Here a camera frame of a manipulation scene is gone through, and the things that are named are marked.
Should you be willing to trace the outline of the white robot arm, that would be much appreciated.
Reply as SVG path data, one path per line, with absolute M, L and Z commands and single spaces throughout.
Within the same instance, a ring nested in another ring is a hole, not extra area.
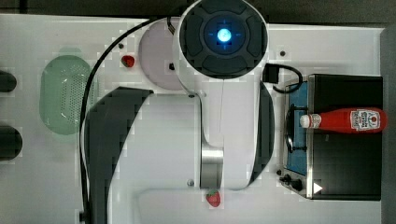
M 196 0 L 173 35 L 180 93 L 119 87 L 84 116 L 84 224 L 141 224 L 150 190 L 244 189 L 272 154 L 268 31 L 246 0 Z

